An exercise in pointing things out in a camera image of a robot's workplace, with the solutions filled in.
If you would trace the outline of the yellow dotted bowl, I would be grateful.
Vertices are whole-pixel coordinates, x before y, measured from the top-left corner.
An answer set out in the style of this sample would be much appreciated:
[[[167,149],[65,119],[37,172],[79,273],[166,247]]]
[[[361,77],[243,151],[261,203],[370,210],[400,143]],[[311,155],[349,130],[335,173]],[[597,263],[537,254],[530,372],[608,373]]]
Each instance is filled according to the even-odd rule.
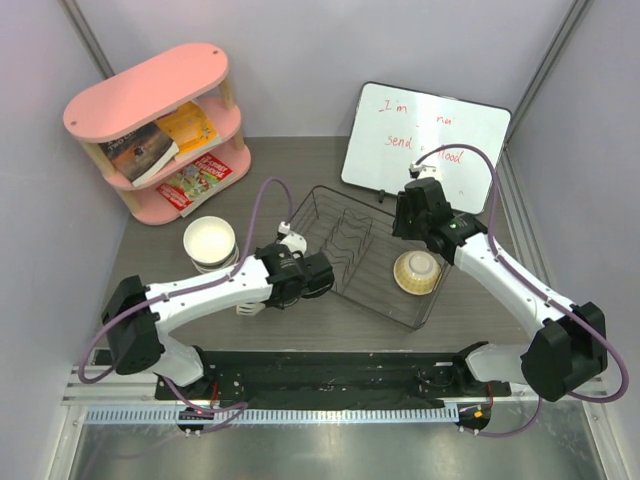
[[[441,276],[438,261],[428,252],[414,250],[400,255],[393,266],[396,284],[406,293],[415,296],[431,294]]]

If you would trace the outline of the teal plaid bowl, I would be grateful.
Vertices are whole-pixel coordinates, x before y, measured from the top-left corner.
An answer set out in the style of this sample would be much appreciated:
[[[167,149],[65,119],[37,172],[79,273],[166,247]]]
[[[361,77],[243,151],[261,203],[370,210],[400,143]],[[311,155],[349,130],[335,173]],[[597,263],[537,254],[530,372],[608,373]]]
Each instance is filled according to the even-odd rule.
[[[238,246],[235,246],[233,251],[221,261],[214,262],[214,263],[204,263],[204,262],[196,261],[195,259],[191,259],[191,263],[196,268],[196,270],[199,268],[221,269],[221,268],[227,268],[229,266],[236,264],[239,260],[239,257],[240,257],[239,248]]]

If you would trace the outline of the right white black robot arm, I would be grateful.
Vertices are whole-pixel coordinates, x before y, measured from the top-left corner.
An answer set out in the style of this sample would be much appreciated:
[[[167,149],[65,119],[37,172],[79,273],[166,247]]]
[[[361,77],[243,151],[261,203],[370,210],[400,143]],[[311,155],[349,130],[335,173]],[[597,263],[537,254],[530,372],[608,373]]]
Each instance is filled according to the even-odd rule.
[[[487,382],[530,386],[557,401],[601,374],[608,366],[603,312],[559,295],[514,261],[474,216],[455,214],[441,184],[413,180],[396,199],[392,234],[425,243],[427,249],[468,274],[520,323],[525,345],[482,343],[470,347],[451,371],[457,391],[472,395]]]

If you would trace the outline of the white ribbed bowl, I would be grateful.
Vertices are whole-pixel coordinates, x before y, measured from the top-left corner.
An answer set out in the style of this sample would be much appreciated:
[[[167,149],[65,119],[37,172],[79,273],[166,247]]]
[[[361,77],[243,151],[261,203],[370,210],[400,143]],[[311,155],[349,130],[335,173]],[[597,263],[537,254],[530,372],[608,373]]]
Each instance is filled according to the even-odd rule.
[[[231,225],[215,216],[194,220],[183,235],[183,246],[187,255],[204,263],[223,260],[236,245],[236,236]]]

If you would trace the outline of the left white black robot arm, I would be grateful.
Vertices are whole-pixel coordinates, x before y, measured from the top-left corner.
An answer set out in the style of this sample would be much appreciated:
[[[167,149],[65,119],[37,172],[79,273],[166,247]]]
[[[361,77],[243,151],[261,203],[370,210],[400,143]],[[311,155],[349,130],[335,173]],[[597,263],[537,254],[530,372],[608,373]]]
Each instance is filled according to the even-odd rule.
[[[107,333],[112,366],[121,376],[151,372],[166,377],[190,398],[205,397],[213,375],[203,354],[171,336],[177,328],[240,304],[285,309],[317,298],[334,284],[332,266],[319,252],[305,256],[273,243],[241,265],[177,282],[144,286],[138,276],[118,285],[103,312],[105,324],[129,314]]]

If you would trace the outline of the black wire dish rack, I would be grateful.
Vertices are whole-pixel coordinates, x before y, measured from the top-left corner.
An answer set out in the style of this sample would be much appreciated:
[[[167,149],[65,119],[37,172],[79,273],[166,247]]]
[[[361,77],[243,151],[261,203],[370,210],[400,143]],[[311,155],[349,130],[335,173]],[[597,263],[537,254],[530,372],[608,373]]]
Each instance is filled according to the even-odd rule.
[[[394,278],[399,257],[425,251],[416,241],[391,234],[394,214],[323,185],[313,187],[296,210],[292,229],[307,241],[307,251],[321,251],[332,265],[333,291],[381,317],[417,330],[427,321],[449,265],[439,256],[433,290],[418,296]]]

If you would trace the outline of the white bowl with blue stripes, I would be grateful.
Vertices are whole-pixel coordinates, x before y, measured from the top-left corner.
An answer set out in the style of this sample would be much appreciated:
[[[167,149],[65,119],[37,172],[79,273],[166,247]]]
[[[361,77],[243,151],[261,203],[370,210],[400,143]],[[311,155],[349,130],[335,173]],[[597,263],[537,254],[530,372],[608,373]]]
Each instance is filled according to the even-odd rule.
[[[236,306],[236,314],[239,316],[255,317],[266,308],[262,302],[243,303]]]

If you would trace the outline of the beige flower bowl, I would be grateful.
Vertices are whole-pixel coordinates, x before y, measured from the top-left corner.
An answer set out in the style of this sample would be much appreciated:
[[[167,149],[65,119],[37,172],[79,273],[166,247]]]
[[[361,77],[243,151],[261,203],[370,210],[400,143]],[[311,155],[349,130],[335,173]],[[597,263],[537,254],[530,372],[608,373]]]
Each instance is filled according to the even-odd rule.
[[[215,275],[226,275],[229,274],[232,270],[233,267],[227,267],[227,268],[221,268],[221,269],[203,269],[203,268],[199,268],[197,269],[199,274],[202,275],[208,275],[208,274],[215,274]]]

